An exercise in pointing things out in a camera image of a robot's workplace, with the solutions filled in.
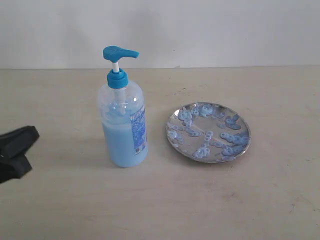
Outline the blue pump soap bottle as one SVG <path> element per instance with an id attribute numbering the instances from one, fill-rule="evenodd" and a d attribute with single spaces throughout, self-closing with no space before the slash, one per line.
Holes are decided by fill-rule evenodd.
<path id="1" fill-rule="evenodd" d="M 143 90 L 119 67 L 120 59 L 139 55 L 114 45 L 103 49 L 103 58 L 112 68 L 98 91 L 97 105 L 110 160 L 122 168 L 139 165 L 148 154 Z"/>

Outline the round steel plate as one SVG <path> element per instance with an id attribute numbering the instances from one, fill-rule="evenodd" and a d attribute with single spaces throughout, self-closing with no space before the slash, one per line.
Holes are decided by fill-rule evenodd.
<path id="1" fill-rule="evenodd" d="M 234 110 L 211 102 L 181 106 L 168 118 L 165 129 L 174 149 L 200 163 L 232 162 L 251 143 L 246 121 Z"/>

